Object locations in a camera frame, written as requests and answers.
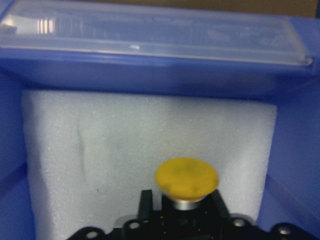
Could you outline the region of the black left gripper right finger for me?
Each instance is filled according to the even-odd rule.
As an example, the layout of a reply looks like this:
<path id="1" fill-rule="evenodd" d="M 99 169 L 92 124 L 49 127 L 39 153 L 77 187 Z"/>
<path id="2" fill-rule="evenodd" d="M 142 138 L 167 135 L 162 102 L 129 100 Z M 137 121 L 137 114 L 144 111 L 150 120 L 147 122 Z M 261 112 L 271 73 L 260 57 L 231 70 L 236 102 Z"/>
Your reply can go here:
<path id="1" fill-rule="evenodd" d="M 228 222 L 231 219 L 230 212 L 218 189 L 210 194 L 214 216 L 221 222 Z"/>

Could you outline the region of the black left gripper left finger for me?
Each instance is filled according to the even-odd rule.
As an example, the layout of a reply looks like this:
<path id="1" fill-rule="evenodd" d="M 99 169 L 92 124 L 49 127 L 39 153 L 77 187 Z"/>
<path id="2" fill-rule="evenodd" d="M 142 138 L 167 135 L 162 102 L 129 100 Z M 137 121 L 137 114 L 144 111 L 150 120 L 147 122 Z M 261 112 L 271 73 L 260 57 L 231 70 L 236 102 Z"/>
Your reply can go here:
<path id="1" fill-rule="evenodd" d="M 148 223 L 153 214 L 153 192 L 151 189 L 142 190 L 140 193 L 137 219 Z"/>

